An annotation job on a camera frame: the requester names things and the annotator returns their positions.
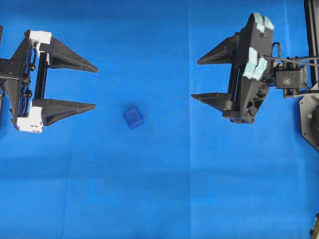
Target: black cable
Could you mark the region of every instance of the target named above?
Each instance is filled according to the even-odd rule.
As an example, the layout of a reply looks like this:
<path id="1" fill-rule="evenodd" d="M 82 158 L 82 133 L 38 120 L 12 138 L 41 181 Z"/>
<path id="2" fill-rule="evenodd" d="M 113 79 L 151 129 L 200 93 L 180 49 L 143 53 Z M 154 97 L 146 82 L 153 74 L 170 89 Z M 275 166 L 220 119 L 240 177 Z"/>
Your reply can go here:
<path id="1" fill-rule="evenodd" d="M 307 89 L 308 92 L 311 92 L 310 87 L 307 85 L 307 83 L 304 83 L 304 87 Z"/>
<path id="2" fill-rule="evenodd" d="M 274 51 L 274 47 L 277 46 L 278 49 L 278 57 L 281 57 L 281 44 L 280 42 L 274 42 L 272 45 L 272 51 Z"/>
<path id="3" fill-rule="evenodd" d="M 306 66 L 315 66 L 319 67 L 319 64 L 315 63 L 308 63 L 308 62 L 301 62 L 301 61 L 294 61 L 286 58 L 281 58 L 281 57 L 271 57 L 271 56 L 264 56 L 266 59 L 271 59 L 271 60 L 278 60 L 278 61 L 283 61 L 283 62 L 290 62 L 290 63 L 295 63 L 298 65 L 306 65 Z"/>
<path id="4" fill-rule="evenodd" d="M 298 59 L 302 61 L 307 61 L 307 60 L 318 60 L 319 56 L 304 56 L 304 57 L 295 57 L 293 59 Z"/>

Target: black mechanical part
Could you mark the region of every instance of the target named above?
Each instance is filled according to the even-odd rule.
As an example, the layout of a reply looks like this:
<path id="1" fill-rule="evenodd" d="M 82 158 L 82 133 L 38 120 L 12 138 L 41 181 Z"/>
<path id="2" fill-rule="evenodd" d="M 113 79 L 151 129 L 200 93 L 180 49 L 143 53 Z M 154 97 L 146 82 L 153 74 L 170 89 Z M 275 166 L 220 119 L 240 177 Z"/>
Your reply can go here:
<path id="1" fill-rule="evenodd" d="M 264 79 L 248 79 L 243 74 L 249 62 L 250 48 L 257 51 L 259 61 L 260 58 L 272 54 L 272 39 L 273 31 L 265 27 L 261 33 L 257 28 L 254 14 L 251 14 L 247 25 L 240 32 L 226 38 L 197 62 L 199 65 L 232 64 L 228 92 L 191 96 L 221 111 L 223 117 L 234 123 L 253 123 L 258 109 L 268 94 L 268 85 Z M 268 75 L 270 69 L 271 65 L 267 64 Z"/>
<path id="2" fill-rule="evenodd" d="M 41 52 L 39 58 L 38 74 L 35 85 L 35 99 L 44 99 L 46 76 L 48 71 L 47 53 Z"/>
<path id="3" fill-rule="evenodd" d="M 305 16 L 307 25 L 307 37 L 309 45 L 309 55 L 319 56 L 319 1 L 318 0 L 305 0 Z M 312 63 L 319 63 L 319 60 L 311 60 Z M 314 86 L 319 79 L 319 69 L 311 67 L 311 82 Z"/>
<path id="4" fill-rule="evenodd" d="M 44 99 L 34 99 L 32 106 L 42 107 L 41 117 L 44 126 L 95 109 L 93 104 Z"/>
<path id="5" fill-rule="evenodd" d="M 9 97 L 11 122 L 18 130 L 17 119 L 28 117 L 27 108 L 32 97 L 29 89 L 30 71 L 35 69 L 36 44 L 39 44 L 32 41 L 30 33 L 30 30 L 24 33 L 24 40 L 10 59 L 0 58 L 0 87 Z M 40 44 L 39 52 L 41 53 L 32 106 L 42 107 L 41 117 L 45 119 L 45 124 L 51 125 L 66 117 L 95 109 L 95 105 L 91 104 L 45 100 L 44 93 L 48 68 L 68 68 L 88 72 L 98 72 L 98 69 L 53 37 L 50 44 Z"/>
<path id="6" fill-rule="evenodd" d="M 318 84 L 313 87 L 313 90 L 318 89 Z M 319 97 L 304 96 L 299 101 L 301 130 L 303 137 L 317 150 L 319 150 L 319 131 L 318 131 L 318 106 Z"/>
<path id="7" fill-rule="evenodd" d="M 311 239 L 318 239 L 319 237 L 319 214 L 316 215 L 316 222 L 314 228 L 310 231 Z"/>

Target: small blue block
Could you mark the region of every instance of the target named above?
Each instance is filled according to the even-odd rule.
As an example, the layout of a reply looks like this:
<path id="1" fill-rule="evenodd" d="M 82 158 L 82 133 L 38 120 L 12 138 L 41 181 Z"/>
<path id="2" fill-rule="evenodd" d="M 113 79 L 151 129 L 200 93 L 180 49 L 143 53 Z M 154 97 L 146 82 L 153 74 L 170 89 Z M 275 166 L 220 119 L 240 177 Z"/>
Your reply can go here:
<path id="1" fill-rule="evenodd" d="M 137 126 L 142 125 L 145 119 L 137 107 L 133 107 L 123 113 L 123 116 L 128 123 L 130 129 L 134 129 Z"/>

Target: black rod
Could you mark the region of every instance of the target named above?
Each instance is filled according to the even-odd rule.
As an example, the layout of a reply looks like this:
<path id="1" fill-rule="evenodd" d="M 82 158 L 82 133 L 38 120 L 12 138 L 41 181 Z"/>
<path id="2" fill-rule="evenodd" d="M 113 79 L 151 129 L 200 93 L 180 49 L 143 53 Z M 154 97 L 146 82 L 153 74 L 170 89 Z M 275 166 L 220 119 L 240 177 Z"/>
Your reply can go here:
<path id="1" fill-rule="evenodd" d="M 318 44 L 318 27 L 319 27 L 319 0 L 305 0 L 305 17 L 307 25 L 307 37 L 309 45 L 309 55 L 317 56 L 319 54 Z M 318 60 L 312 60 L 312 63 L 318 63 Z M 312 86 L 316 84 L 319 78 L 319 69 L 312 66 L 311 68 Z"/>
<path id="2" fill-rule="evenodd" d="M 35 99 L 44 99 L 46 75 L 48 70 L 47 53 L 41 52 L 39 59 L 38 75 L 36 77 Z"/>
<path id="3" fill-rule="evenodd" d="M 235 100 L 237 79 L 238 79 L 238 68 L 232 65 L 229 84 L 228 84 L 228 93 L 231 95 L 231 101 Z"/>
<path id="4" fill-rule="evenodd" d="M 0 25 L 0 44 L 1 44 L 1 38 L 2 38 L 2 31 L 3 31 L 3 26 Z"/>

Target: bolt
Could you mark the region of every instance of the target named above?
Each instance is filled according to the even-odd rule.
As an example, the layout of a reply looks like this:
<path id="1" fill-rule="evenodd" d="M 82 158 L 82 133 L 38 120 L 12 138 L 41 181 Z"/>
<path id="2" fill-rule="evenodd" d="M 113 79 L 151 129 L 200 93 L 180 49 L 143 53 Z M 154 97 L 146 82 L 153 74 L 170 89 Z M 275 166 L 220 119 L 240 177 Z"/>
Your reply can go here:
<path id="1" fill-rule="evenodd" d="M 290 85 L 291 84 L 291 79 L 287 77 L 287 78 L 285 78 L 283 80 L 283 83 L 284 83 L 285 86 Z"/>
<path id="2" fill-rule="evenodd" d="M 30 70 L 31 70 L 31 71 L 34 71 L 34 70 L 35 70 L 35 65 L 34 65 L 34 64 L 31 64 L 31 65 L 30 65 Z"/>

